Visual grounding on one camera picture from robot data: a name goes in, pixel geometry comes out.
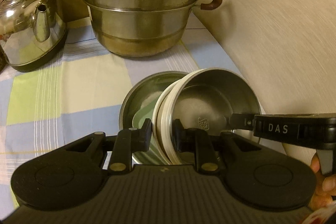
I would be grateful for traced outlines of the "person's right hand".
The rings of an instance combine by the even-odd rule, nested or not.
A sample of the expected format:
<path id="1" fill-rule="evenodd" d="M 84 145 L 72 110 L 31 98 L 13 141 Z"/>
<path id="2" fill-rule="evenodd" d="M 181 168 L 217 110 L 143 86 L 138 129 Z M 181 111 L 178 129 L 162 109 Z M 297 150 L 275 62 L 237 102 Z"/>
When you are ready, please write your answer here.
<path id="1" fill-rule="evenodd" d="M 322 207 L 326 207 L 333 202 L 335 197 L 335 174 L 325 177 L 321 173 L 320 162 L 317 154 L 315 154 L 310 163 L 311 170 L 316 176 L 317 186 L 313 197 L 310 200 L 309 207 L 316 211 Z"/>

